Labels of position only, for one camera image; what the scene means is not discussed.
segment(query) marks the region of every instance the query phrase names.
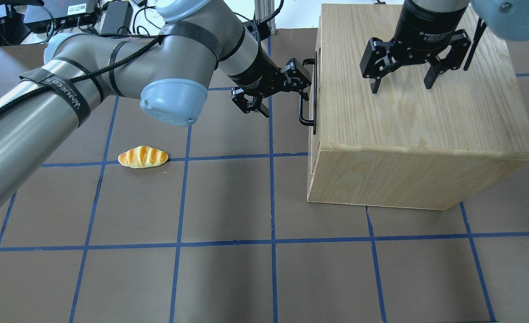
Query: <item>box top surface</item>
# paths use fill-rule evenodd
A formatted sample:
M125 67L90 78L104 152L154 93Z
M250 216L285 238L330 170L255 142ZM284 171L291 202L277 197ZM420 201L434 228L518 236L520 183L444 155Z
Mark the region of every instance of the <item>box top surface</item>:
M448 71L426 90L428 64L402 67L382 79L378 94L371 93L359 67L366 43L370 37L391 39L401 10L393 4L322 5L319 141L349 148L524 153L529 158L525 105L506 43L490 29L467 72ZM472 37L476 22L469 8L459 29Z

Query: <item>toy bread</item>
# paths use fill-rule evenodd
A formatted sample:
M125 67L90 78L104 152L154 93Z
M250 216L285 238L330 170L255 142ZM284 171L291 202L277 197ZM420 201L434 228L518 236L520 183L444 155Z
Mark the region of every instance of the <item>toy bread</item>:
M169 154L148 146L129 149L117 157L119 163L131 168L147 168L164 164L169 160Z

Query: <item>drawer handle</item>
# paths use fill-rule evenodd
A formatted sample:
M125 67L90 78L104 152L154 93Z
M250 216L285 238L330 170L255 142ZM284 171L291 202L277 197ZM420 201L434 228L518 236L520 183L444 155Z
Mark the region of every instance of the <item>drawer handle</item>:
M303 113L302 113L302 102L304 101L304 98L301 96L300 104L299 104L299 121L302 125L305 125L307 127L312 127L312 134L316 135L316 94L318 94L318 79L317 79L317 64L316 61L318 59L318 53L314 52L314 58L313 59L305 59L302 61L302 65L314 65L314 96L312 98L312 109L313 109L313 119L308 120L304 119Z

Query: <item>wooden box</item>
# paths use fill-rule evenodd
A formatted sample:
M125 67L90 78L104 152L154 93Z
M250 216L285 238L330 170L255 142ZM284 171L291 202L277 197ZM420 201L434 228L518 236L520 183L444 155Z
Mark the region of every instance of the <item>wooden box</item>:
M401 8L322 5L309 202L445 210L529 163L529 119L489 28L469 71L426 90L428 64L402 67L371 93L363 51L370 37L391 39ZM476 22L469 8L460 28L472 37Z

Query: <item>cable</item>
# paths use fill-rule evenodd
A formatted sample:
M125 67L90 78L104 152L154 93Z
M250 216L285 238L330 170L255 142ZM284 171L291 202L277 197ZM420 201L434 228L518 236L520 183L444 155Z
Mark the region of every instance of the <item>cable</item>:
M133 17L133 26L131 27L133 33L137 33L137 31L135 31L135 22L137 21L137 15L142 12L143 10L146 10L146 9L155 9L156 7L155 6L151 6L151 7L148 7L148 6L144 6L143 8L137 10L137 13L135 13L135 16Z
M145 27L143 27L143 26L141 26L141 25L137 26L137 33L139 33L139 28L143 28L143 29L145 30L145 32L147 33L147 35L151 35L151 34L149 33L149 31L147 30L147 28L145 28Z
M159 26L157 26L156 24L154 24L152 21L149 20L149 18L147 18L147 10L145 10L145 12L143 13L145 15L145 20L149 23L149 24L152 24L154 27L156 27L156 29L160 29Z
M240 13L237 13L237 12L233 12L233 13L236 14L237 16L239 16L239 17L245 18L247 21L250 21L249 18L247 18L247 17L241 15Z
M283 4L285 4L285 0L281 0L281 3L278 5L278 8L277 10L274 10L273 13L270 14L270 16L266 17L265 19L263 19L261 21L261 24L262 23L267 23L269 21L271 21L274 17L276 17L276 15L281 12L281 9L282 9L282 6Z
M472 46L470 47L470 53L468 54L468 59L466 60L466 63L464 64L464 71L468 71L468 69L470 68L470 64L472 63L472 59L474 58L474 54L476 53L476 48L478 47L478 44L480 43L480 39L482 35L484 34L486 27L488 27L486 22L484 22L482 18L479 18L478 23L476 25L476 32L474 33L474 39L472 41Z
M99 35L96 35L98 37L104 37L104 38L113 38L113 39L117 39L117 38L129 38L129 37L133 37L133 38L143 38L143 39L153 39L156 37L156 35L138 35L138 34L99 34Z
M48 37L48 39L46 40L49 40L51 37L53 37L53 31L55 30L55 18L53 18L53 14L51 14L51 12L49 12L49 10L47 8L45 8L45 6L41 6L41 8L43 8L45 10L45 12L47 12L49 14L49 18L51 18L51 29L46 33L46 36Z
M130 61L133 61L134 59L138 58L139 56L143 55L144 53L146 53L154 45L159 43L161 39L162 39L162 36L156 36L152 41L150 41L149 43L147 43L146 45L144 45L143 47L141 47L139 50L137 50L133 54L129 55L128 57L125 57L121 61L118 61L118 62L113 63L111 65L105 66L103 68L100 68L99 70L97 70L95 72L91 72L91 73L86 74L86 75L76 76L76 77L71 78L69 80L72 83L81 82L82 80L87 80L87 79L94 78L95 76L101 75L103 73L106 73L106 72L109 72L111 70L114 70L117 67L123 66L123 65L129 63ZM11 108L14 108L18 104L22 103L23 101L25 101L25 100L27 100L29 98L33 98L34 96L38 96L39 94L42 94L44 92L47 92L50 88L51 88L50 86L43 86L43 87L39 87L39 88L37 88L35 90L32 90L30 92L27 92L25 94L22 94L21 96L18 96L14 100L11 100L10 102L8 102L8 103L6 103L6 104L4 104L3 106L0 107L0 116L2 114L6 113L7 111L9 111Z
M119 33L120 31L122 31L123 29L127 29L127 35L130 35L131 34L131 31L129 30L129 27L125 27L125 26L121 26L119 27L119 29L117 29L117 33Z

